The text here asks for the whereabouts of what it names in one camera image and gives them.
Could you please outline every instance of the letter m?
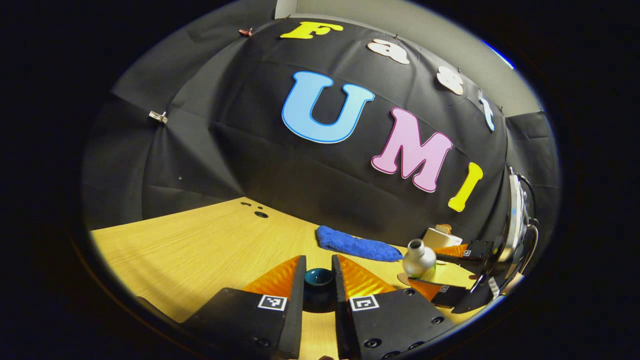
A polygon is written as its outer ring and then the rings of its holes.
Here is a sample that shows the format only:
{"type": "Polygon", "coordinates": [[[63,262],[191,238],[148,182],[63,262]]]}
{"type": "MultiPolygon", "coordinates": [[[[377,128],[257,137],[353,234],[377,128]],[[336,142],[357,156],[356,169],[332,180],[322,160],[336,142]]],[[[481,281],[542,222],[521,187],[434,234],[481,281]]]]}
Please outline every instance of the letter m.
{"type": "Polygon", "coordinates": [[[421,145],[418,119],[401,108],[391,109],[391,114],[396,120],[394,128],[382,154],[374,156],[371,165],[386,174],[395,174],[398,169],[396,158],[402,150],[402,178],[406,179],[424,164],[413,177],[413,183],[426,192],[434,192],[444,158],[453,147],[451,140],[443,133],[435,133],[421,145]]]}

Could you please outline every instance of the dark blue cup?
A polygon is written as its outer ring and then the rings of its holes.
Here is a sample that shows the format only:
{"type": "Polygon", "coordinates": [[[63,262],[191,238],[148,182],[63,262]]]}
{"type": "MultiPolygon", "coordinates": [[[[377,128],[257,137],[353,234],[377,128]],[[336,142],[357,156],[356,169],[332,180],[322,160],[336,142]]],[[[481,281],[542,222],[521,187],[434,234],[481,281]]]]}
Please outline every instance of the dark blue cup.
{"type": "Polygon", "coordinates": [[[331,270],[315,268],[305,273],[302,310],[328,313],[335,310],[335,279],[331,270]]]}

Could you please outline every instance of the wooden table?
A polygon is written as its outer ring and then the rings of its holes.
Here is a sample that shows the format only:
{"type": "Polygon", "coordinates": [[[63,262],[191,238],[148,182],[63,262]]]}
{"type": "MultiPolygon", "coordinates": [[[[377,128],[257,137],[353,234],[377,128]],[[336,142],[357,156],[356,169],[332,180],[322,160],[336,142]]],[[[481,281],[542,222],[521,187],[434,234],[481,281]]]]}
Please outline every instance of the wooden table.
{"type": "MultiPolygon", "coordinates": [[[[331,256],[337,253],[318,246],[317,227],[240,198],[92,234],[106,263],[133,295],[144,297],[169,317],[183,322],[222,288],[241,289],[294,256],[306,255],[307,269],[331,269],[331,256]],[[269,217],[258,217],[254,211],[269,217]]],[[[396,248],[406,253],[406,247],[396,248]]],[[[401,261],[386,263],[345,256],[390,285],[407,288],[397,278],[403,272],[401,261]]],[[[460,266],[446,263],[438,265],[433,281],[470,288],[474,283],[470,275],[460,266]]],[[[439,309],[455,323],[480,310],[452,314],[439,309]]],[[[321,356],[338,359],[335,315],[303,312],[300,359],[321,356]]]]}

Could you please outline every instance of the blue cloth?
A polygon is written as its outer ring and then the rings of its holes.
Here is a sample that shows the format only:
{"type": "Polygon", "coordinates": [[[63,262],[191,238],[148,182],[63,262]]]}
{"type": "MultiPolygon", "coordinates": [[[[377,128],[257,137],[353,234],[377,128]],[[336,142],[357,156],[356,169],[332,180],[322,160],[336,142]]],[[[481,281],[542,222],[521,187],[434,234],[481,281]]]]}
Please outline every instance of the blue cloth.
{"type": "Polygon", "coordinates": [[[403,258],[398,249],[387,243],[354,238],[324,225],[317,228],[316,237],[320,247],[326,250],[378,261],[393,262],[403,258]]]}

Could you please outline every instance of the blue letter u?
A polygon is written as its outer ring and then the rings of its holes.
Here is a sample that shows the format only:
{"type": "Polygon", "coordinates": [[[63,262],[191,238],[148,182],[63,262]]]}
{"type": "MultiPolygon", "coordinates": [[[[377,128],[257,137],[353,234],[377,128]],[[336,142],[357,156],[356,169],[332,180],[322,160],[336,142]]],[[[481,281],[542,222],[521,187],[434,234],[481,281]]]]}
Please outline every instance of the blue letter u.
{"type": "Polygon", "coordinates": [[[345,84],[342,89],[347,99],[338,120],[330,125],[320,124],[311,116],[311,111],[322,89],[333,85],[333,80],[311,71],[298,71],[293,78],[296,83],[284,102],[282,120],[293,133],[313,142],[336,143],[348,138],[358,124],[365,102],[375,97],[361,86],[345,84]]]}

